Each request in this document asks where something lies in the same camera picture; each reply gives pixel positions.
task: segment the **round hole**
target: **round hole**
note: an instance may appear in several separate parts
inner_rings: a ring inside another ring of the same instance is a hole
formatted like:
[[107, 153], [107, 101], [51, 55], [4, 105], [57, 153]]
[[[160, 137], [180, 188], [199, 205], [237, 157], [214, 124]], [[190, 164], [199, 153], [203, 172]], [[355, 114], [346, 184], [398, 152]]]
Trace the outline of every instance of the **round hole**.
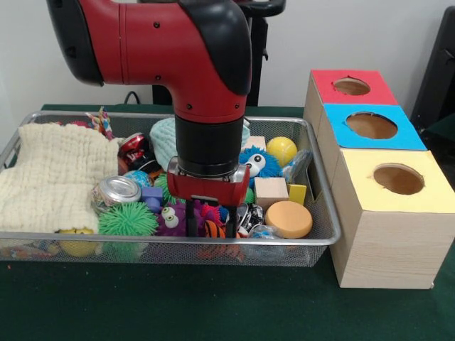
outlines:
[[425, 186], [424, 179], [418, 172], [399, 163], [377, 167], [374, 177], [377, 183], [397, 194], [412, 195]]
[[398, 132], [395, 123], [372, 112], [358, 112], [350, 115], [346, 122], [358, 135], [375, 140], [391, 139]]
[[341, 78], [335, 83], [335, 89], [343, 94], [350, 94], [351, 96], [361, 96], [371, 91], [367, 83], [352, 77]]

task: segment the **yellow box top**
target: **yellow box top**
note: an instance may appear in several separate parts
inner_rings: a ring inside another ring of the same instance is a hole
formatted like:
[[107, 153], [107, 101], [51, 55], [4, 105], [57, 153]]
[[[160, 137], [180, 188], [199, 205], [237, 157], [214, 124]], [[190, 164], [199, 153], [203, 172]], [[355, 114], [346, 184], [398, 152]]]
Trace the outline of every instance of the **yellow box top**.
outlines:
[[341, 151], [364, 210], [455, 213], [455, 192], [430, 151]]

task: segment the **red box top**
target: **red box top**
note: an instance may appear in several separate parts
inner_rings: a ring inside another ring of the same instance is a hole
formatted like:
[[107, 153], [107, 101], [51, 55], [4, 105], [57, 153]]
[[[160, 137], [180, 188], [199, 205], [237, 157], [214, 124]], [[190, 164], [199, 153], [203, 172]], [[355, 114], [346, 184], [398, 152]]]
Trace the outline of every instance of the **red box top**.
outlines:
[[311, 74], [324, 104], [398, 104], [378, 71], [312, 70]]

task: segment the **red can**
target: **red can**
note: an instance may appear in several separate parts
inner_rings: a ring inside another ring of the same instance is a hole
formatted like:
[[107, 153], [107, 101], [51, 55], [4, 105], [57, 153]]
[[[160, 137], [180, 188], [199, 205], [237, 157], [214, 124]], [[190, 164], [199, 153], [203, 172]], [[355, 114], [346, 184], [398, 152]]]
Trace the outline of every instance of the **red can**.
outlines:
[[126, 138], [120, 146], [119, 158], [128, 166], [129, 171], [152, 173], [161, 168], [155, 158], [149, 137], [136, 133]]

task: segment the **soda can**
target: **soda can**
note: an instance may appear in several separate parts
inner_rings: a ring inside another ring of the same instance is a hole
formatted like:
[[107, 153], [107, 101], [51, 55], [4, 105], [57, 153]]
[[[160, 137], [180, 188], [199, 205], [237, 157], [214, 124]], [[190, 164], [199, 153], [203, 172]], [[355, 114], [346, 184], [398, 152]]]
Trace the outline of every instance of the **soda can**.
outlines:
[[112, 206], [137, 202], [141, 195], [141, 188], [133, 180], [118, 175], [111, 176], [93, 188], [92, 207], [100, 215]]
[[129, 171], [154, 173], [161, 168], [149, 137], [143, 133], [126, 138], [120, 146], [119, 157], [126, 163]]

